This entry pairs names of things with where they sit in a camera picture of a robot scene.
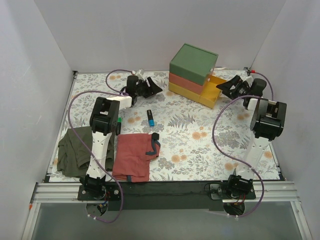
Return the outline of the green drawer box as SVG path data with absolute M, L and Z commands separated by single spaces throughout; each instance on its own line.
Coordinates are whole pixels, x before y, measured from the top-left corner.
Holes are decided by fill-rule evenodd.
M 185 43 L 169 63 L 169 72 L 203 86 L 214 71 L 217 53 Z

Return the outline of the green cap highlighter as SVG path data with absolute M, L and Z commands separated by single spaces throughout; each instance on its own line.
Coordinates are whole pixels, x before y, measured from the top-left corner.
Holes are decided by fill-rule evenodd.
M 121 129 L 122 129 L 122 118 L 118 117 L 117 119 L 117 125 L 116 125 L 116 130 L 115 130 L 115 135 L 118 136 L 121 134 Z

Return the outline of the yellow drawer box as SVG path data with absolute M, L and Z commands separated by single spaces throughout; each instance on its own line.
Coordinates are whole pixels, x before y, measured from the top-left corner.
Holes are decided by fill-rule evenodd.
M 221 93 L 217 85 L 225 82 L 225 79 L 210 75 L 203 85 L 199 85 L 173 73 L 169 73 L 168 89 L 171 92 L 213 109 Z

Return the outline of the olive green shirt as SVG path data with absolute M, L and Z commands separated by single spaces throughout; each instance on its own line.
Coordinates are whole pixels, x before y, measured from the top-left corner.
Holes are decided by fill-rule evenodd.
M 76 127 L 75 132 L 69 128 L 58 143 L 57 170 L 66 177 L 83 178 L 91 159 L 87 147 L 91 148 L 93 144 L 92 130 L 84 126 Z

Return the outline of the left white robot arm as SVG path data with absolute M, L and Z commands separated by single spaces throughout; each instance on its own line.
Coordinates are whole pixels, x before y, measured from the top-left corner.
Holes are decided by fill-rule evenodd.
M 118 144 L 112 178 L 132 183 L 149 181 L 150 162 L 159 156 L 161 149 L 160 135 L 156 132 L 120 134 L 118 116 L 120 110 L 133 106 L 137 97 L 147 99 L 161 91 L 151 77 L 144 79 L 141 73 L 133 73 L 127 77 L 120 96 L 96 99 L 89 121 L 92 131 L 90 162 L 85 178 L 80 180 L 95 200 L 103 199 L 107 193 L 104 184 L 110 176 L 105 163 L 108 145 L 114 136 L 118 136 Z

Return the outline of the red drawer box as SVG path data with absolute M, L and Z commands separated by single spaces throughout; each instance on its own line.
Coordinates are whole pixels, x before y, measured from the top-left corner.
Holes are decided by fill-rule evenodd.
M 169 73 L 169 82 L 173 83 L 177 86 L 180 86 L 184 89 L 187 89 L 193 93 L 196 93 L 198 95 L 200 95 L 203 90 L 205 89 L 205 86 L 207 85 L 208 81 L 205 80 L 203 85 L 197 84 L 193 81 L 187 80 L 183 77 L 180 77 L 178 75 L 175 75 L 173 73 Z

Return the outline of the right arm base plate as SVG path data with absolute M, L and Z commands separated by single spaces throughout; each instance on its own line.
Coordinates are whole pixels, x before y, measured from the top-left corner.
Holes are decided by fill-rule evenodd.
M 212 200 L 238 200 L 245 197 L 246 200 L 256 199 L 253 183 L 239 181 L 229 183 L 228 181 L 216 181 L 208 185 Z

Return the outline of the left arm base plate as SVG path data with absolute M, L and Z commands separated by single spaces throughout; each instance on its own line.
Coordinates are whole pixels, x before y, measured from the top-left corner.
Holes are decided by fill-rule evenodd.
M 115 182 L 103 179 L 80 178 L 77 199 L 79 201 L 119 201 L 122 199 L 120 188 Z

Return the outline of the blue cap highlighter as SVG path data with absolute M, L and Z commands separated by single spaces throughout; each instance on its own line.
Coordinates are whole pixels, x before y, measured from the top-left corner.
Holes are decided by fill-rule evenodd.
M 153 118 L 153 114 L 152 111 L 150 109 L 148 109 L 146 111 L 147 113 L 147 118 L 148 118 L 148 124 L 150 127 L 154 127 L 155 126 L 155 122 L 154 122 L 154 118 Z

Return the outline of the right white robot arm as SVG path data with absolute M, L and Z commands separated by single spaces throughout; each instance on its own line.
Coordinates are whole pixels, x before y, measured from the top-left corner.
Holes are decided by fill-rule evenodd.
M 232 199 L 251 193 L 255 168 L 266 148 L 284 129 L 287 104 L 263 98 L 263 91 L 268 83 L 265 79 L 251 76 L 242 80 L 236 75 L 216 86 L 229 99 L 242 99 L 244 108 L 253 112 L 247 150 L 226 184 L 225 193 Z

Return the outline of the red folded shirt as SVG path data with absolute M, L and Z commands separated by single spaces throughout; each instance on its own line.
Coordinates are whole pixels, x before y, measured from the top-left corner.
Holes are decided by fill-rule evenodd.
M 143 183 L 150 180 L 150 162 L 160 155 L 160 135 L 156 132 L 120 134 L 112 176 L 118 181 Z

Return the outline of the aluminium frame rail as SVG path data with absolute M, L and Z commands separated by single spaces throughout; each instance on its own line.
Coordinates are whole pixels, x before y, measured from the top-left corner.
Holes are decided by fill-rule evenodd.
M 114 202 L 110 210 L 140 210 L 147 200 L 154 200 L 147 209 L 169 210 L 169 202 L 182 199 L 172 209 L 218 208 L 229 203 L 232 198 L 227 193 L 226 180 L 215 181 L 149 181 L 149 182 L 106 182 L 100 188 L 101 197 L 95 196 L 88 187 L 75 182 L 37 183 L 31 197 L 29 215 L 22 234 L 22 239 L 30 240 L 42 203 L 98 203 L 104 199 Z M 255 202 L 256 210 L 262 202 L 290 202 L 294 216 L 304 240 L 312 235 L 305 219 L 297 188 L 292 181 L 254 181 L 244 201 Z

